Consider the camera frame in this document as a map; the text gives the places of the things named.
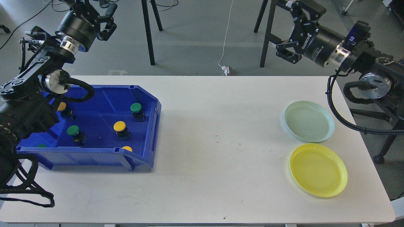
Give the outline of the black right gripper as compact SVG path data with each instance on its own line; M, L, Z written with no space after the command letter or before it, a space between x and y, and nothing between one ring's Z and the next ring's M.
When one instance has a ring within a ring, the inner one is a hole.
M318 23L327 10L315 1L287 0L286 7L292 15L294 29L289 41L276 44L276 56L293 64L304 56L323 67L344 36Z

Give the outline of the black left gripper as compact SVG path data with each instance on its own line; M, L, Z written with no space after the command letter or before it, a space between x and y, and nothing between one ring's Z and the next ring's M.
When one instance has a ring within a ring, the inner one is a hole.
M117 9L115 2L98 2L102 9L106 9L104 17L99 17L98 11L89 0L60 0L67 4L70 9L62 19L57 31L58 39L69 36L79 42L78 50L88 52L94 40L107 41L116 30L113 15ZM100 31L101 23L106 23Z

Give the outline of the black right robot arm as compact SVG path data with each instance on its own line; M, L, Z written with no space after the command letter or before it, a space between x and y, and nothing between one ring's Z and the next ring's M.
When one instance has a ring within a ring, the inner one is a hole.
M335 117L343 125L364 134L387 135L379 154L373 157L377 164L385 162L385 154L398 135L403 135L403 60L374 48L369 40L370 26L357 21L348 35L321 26L318 21L326 9L312 0L280 0L278 6L288 10L294 21L294 29L288 40L275 38L278 57L297 63L302 56L319 66L332 63L337 66L327 85L327 100ZM343 118L332 101L332 89L339 76L361 73L357 81L344 85L346 99L356 104L376 104L382 112L350 109L352 114L382 119L392 125L390 130L378 130L354 125Z

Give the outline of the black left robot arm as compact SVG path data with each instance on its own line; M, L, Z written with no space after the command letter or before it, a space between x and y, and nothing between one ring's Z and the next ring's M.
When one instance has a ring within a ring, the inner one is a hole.
M95 39L107 41L117 25L115 2L107 4L101 16L88 0L64 0L69 6L55 35L36 26L21 39L22 65L19 75L1 86L1 195L34 194L49 199L48 204L13 197L44 208L55 206L54 195L35 182L39 161L31 154L19 154L16 147L32 133L46 132L59 122L56 114L61 102L86 102L95 89L73 79L62 69L72 64L78 51L88 52ZM34 54L25 61L26 44Z

